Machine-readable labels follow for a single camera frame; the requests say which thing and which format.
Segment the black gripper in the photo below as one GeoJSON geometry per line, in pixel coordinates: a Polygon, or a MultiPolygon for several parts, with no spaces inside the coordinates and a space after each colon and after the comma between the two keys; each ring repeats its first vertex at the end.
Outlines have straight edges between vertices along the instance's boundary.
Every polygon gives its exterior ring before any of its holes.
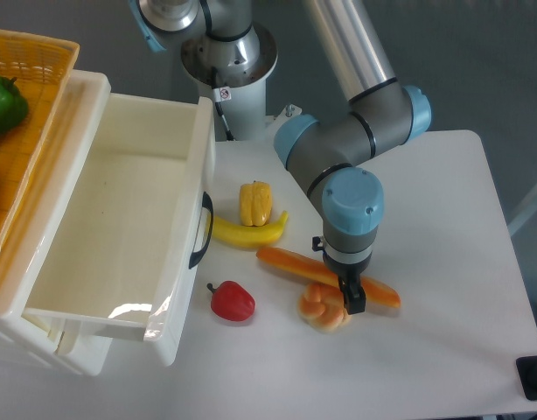
{"type": "Polygon", "coordinates": [[[369,255],[361,261],[345,263],[324,254],[324,265],[338,277],[339,289],[348,314],[366,311],[366,293],[361,284],[361,274],[367,269],[371,258],[372,255],[369,255]]]}

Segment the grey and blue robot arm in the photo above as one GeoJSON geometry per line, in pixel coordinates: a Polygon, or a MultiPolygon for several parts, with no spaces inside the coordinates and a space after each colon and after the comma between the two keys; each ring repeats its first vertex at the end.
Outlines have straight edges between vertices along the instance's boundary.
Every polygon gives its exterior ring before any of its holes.
{"type": "MultiPolygon", "coordinates": [[[[424,133],[431,107],[419,88],[398,82],[362,2],[304,6],[350,111],[329,126],[289,115],[274,147],[322,219],[323,233],[312,247],[337,276],[345,309],[355,314],[366,308],[360,276],[384,211],[380,181],[362,165],[424,133]]],[[[249,1],[133,1],[130,8],[153,52],[163,50],[158,33],[185,36],[182,65],[213,101],[218,139],[264,138],[266,79],[277,50],[271,33],[253,20],[249,1]]]]}

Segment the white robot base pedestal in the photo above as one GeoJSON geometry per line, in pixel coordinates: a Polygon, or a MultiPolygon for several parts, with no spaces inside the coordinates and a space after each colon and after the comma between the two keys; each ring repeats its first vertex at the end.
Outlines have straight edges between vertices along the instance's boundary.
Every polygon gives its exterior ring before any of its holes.
{"type": "Polygon", "coordinates": [[[273,35],[252,24],[240,38],[203,35],[183,43],[182,64],[199,94],[213,102],[218,141],[263,141],[274,119],[266,112],[267,79],[278,61],[273,35]]]}

